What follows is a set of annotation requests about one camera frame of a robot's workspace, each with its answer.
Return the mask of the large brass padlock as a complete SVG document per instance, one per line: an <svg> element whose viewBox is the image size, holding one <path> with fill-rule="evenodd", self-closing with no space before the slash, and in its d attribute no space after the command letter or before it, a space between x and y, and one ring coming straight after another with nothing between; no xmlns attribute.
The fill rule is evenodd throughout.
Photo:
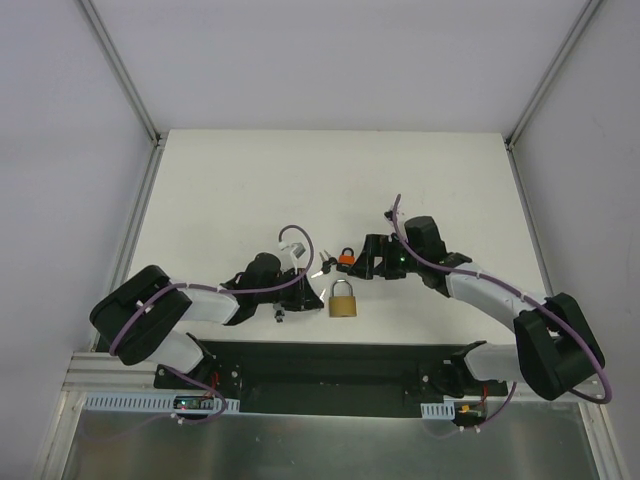
<svg viewBox="0 0 640 480"><path fill-rule="evenodd" d="M347 279L337 279L330 287L328 298L330 318L354 318L357 316L357 301L352 284Z"/></svg>

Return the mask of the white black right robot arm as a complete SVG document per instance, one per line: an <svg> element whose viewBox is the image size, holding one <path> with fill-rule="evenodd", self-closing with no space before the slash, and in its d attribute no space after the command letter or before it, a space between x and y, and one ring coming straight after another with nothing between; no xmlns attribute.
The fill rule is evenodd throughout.
<svg viewBox="0 0 640 480"><path fill-rule="evenodd" d="M505 380L555 400L604 370L604 354L572 296L532 296L484 272L471 258L448 251L430 216L411 218L390 235L366 235L347 273L363 280L416 274L426 287L480 310L514 334L512 345L477 341L454 355L450 382L461 394L473 394L486 380Z"/></svg>

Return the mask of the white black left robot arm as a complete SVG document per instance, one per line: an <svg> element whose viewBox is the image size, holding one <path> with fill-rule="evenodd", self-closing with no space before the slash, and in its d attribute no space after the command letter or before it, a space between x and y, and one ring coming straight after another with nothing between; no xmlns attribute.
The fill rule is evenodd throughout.
<svg viewBox="0 0 640 480"><path fill-rule="evenodd" d="M262 304L278 312L320 310L324 302L303 269L284 270L278 257L259 253L214 292L172 282L159 266L149 265L98 302L90 323L127 366L152 356L181 320L205 320L236 326Z"/></svg>

